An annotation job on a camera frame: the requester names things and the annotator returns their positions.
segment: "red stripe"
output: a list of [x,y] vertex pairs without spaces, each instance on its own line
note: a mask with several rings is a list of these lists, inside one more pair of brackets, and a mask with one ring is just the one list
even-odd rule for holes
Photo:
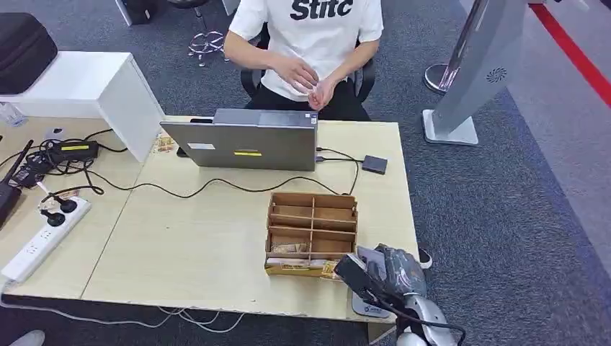
[[548,11],[543,4],[530,4],[532,11],[537,15],[541,24],[552,35],[553,39],[558,43],[560,48],[573,62],[575,67],[581,72],[581,75],[594,88],[596,93],[603,101],[611,107],[611,84],[600,73],[599,69],[588,59],[584,52],[575,44],[568,36],[566,31],[560,26],[556,18]]

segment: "white power strip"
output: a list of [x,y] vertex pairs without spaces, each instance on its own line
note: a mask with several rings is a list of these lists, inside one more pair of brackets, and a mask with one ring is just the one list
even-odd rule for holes
[[76,202],[76,209],[67,214],[58,211],[64,214],[66,220],[57,227],[49,225],[45,218],[43,228],[2,269],[2,275],[18,283],[24,282],[92,207],[90,202],[82,198],[69,199]]

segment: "laptop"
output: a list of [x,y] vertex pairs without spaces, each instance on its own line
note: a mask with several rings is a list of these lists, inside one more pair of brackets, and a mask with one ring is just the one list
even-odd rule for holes
[[315,112],[219,109],[208,119],[160,125],[201,167],[310,172],[315,168]]

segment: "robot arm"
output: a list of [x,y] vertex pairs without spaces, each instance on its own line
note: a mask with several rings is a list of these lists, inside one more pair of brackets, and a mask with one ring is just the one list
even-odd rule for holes
[[[413,283],[414,277],[418,277],[418,273],[413,272],[415,271],[413,264],[417,265],[414,258],[409,254],[406,256],[403,250],[395,250],[383,245],[376,250],[385,255],[386,271],[399,275],[387,275],[385,280],[381,280],[375,268],[365,264],[354,254],[344,256],[335,267],[335,273],[365,303],[397,315],[397,345],[461,345],[465,338],[465,330],[447,323],[439,307],[423,297],[426,294],[426,288],[424,292],[422,288],[419,292],[412,290],[414,286],[410,283]],[[457,329],[463,333],[458,342],[450,333],[450,329]]]

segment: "black pants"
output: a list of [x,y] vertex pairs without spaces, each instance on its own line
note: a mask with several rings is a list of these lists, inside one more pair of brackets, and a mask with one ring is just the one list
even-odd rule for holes
[[[245,108],[249,110],[312,110],[307,102],[287,99],[269,90],[263,84],[259,86],[257,94]],[[350,79],[337,84],[329,104],[318,111],[318,118],[320,120],[371,121],[367,111],[354,94],[354,82]]]

